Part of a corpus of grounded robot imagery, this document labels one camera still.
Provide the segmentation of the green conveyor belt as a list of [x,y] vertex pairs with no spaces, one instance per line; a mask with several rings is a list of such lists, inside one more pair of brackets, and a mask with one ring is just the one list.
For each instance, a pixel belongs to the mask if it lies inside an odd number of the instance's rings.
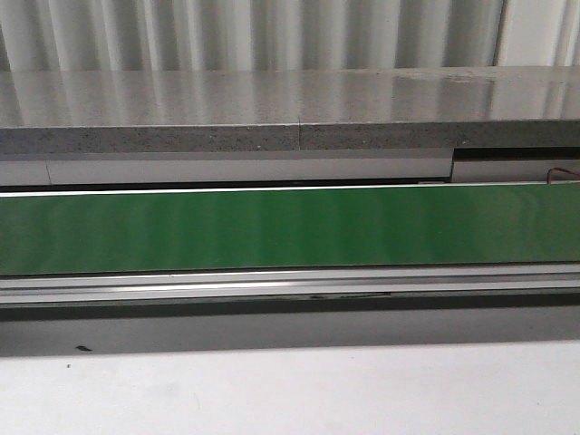
[[46,192],[1,199],[5,276],[578,258],[575,183]]

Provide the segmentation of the white curtain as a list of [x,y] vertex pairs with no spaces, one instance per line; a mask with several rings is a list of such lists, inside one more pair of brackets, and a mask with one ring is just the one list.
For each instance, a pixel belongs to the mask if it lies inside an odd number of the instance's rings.
[[490,66],[502,1],[4,1],[1,68]]

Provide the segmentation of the grey stone countertop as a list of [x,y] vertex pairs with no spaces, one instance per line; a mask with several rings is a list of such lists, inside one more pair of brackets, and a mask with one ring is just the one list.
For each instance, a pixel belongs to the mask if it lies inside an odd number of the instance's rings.
[[6,156],[578,144],[577,67],[1,76]]

